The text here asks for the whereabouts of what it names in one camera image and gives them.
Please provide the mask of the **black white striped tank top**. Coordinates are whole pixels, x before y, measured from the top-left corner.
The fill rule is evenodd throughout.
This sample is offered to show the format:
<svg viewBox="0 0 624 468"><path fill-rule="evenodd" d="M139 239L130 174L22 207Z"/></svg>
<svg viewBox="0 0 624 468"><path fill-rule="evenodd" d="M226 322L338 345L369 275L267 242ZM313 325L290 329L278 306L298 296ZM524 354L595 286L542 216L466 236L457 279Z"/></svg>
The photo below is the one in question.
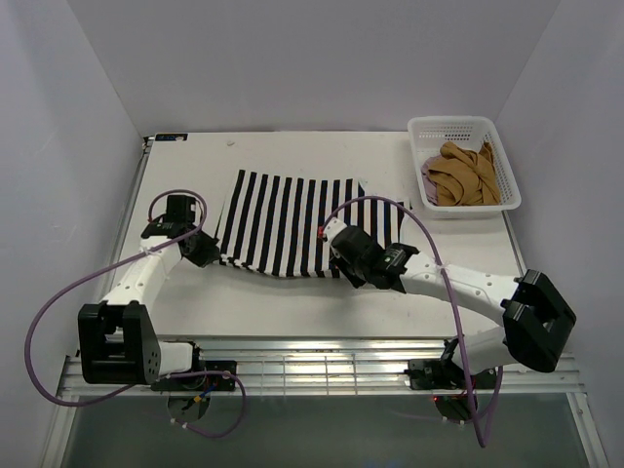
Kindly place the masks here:
<svg viewBox="0 0 624 468"><path fill-rule="evenodd" d="M354 178L314 179L239 170L217 222L220 260L275 278L340 277L319 228L333 210L366 195Z"/></svg>

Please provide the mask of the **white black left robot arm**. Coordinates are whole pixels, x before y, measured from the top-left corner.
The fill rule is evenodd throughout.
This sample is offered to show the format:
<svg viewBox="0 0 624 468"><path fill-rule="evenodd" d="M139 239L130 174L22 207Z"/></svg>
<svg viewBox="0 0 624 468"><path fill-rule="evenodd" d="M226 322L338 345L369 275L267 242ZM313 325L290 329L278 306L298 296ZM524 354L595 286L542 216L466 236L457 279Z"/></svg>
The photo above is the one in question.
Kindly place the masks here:
<svg viewBox="0 0 624 468"><path fill-rule="evenodd" d="M90 384L151 385L172 374L192 390L206 380L194 345L159 339L150 309L182 261L204 268L220 258L218 240L201 227L207 209L198 196L171 192L166 198L165 212L151 217L140 234L139 259L99 303L79 311L82 373Z"/></svg>

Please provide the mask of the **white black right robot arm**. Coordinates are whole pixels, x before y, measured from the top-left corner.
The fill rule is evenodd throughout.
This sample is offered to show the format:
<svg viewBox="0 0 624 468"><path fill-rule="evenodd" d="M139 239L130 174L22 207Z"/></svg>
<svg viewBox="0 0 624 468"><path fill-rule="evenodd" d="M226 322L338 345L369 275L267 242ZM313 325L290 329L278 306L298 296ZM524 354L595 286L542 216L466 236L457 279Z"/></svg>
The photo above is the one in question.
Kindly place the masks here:
<svg viewBox="0 0 624 468"><path fill-rule="evenodd" d="M412 389L464 389L468 382L491 389L497 368L514 364L542 373L556 370L576 316L547 275L528 270L518 278L441 268L413 246L383 248L363 229L337 218L321 237L330 247L331 265L355 288L370 285L456 302L494 322L490 330L446 340L437 359L409 361Z"/></svg>

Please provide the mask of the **mauve tank top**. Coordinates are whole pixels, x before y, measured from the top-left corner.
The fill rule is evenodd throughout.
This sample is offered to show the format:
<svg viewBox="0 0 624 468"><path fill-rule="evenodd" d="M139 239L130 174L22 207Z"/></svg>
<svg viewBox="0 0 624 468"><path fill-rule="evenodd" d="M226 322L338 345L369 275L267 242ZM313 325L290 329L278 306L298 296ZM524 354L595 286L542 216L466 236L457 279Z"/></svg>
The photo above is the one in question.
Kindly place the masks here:
<svg viewBox="0 0 624 468"><path fill-rule="evenodd" d="M437 184L431 180L429 176L429 169L433 163L438 162L440 159L441 155L430 157L422 164L420 168L426 198L428 202L434 206L438 205Z"/></svg>

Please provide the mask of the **tan tank top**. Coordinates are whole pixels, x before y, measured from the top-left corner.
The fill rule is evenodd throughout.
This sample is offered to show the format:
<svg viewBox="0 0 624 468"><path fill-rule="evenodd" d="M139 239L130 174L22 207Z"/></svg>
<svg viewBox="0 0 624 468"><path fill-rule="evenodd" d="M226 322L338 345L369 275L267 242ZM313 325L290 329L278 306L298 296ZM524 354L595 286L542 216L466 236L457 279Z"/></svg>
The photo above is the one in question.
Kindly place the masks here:
<svg viewBox="0 0 624 468"><path fill-rule="evenodd" d="M489 142L478 151L447 141L440 148L441 159L433 163L429 176L437 184L441 207L495 206L501 202L496 181L494 152Z"/></svg>

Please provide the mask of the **white plastic perforated basket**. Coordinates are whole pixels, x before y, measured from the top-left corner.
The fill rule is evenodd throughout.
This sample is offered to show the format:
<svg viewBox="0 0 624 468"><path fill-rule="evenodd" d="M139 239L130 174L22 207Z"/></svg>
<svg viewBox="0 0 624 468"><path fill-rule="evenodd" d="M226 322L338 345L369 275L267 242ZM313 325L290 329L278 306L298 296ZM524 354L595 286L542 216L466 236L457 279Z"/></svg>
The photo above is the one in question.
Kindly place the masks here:
<svg viewBox="0 0 624 468"><path fill-rule="evenodd" d="M486 117L428 116L408 122L424 209L434 218L485 218L522 197L498 132Z"/></svg>

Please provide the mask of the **aluminium rail frame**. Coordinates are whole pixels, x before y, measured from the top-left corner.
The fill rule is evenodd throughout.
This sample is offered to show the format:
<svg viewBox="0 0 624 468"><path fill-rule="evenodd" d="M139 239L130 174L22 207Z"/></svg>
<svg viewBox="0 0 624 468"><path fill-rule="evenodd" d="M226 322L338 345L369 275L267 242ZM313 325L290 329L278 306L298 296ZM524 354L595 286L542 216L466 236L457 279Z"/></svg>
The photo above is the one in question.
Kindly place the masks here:
<svg viewBox="0 0 624 468"><path fill-rule="evenodd" d="M138 387L93 407L104 393L70 358L45 467L606 467L577 365L564 355L539 374L511 366L481 448L469 426L441 419L406 369L438 340L205 340L211 360L233 361L243 388L219 392L171 423L182 393Z"/></svg>

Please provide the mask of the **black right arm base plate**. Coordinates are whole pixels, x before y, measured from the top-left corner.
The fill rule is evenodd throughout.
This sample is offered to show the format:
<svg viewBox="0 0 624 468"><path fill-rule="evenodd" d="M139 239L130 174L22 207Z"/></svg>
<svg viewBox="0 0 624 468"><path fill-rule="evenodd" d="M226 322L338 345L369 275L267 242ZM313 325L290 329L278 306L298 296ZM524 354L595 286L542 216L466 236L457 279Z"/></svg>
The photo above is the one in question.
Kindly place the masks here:
<svg viewBox="0 0 624 468"><path fill-rule="evenodd" d="M453 362L442 360L409 360L404 370L412 390L466 390L463 370ZM494 369L484 370L470 378L474 389L493 389L497 380Z"/></svg>

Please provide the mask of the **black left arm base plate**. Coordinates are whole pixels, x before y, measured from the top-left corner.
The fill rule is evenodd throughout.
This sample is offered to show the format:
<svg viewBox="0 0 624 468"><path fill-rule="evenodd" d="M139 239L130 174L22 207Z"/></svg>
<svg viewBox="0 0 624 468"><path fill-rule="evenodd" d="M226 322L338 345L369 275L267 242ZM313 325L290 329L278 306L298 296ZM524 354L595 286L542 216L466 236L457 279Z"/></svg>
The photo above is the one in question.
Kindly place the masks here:
<svg viewBox="0 0 624 468"><path fill-rule="evenodd" d="M221 373L237 373L236 361L203 361L200 360L193 371L218 371L219 374L199 375L176 379L161 379L150 386L156 392L197 392L212 389L213 391L233 391L236 383L231 378L224 378Z"/></svg>

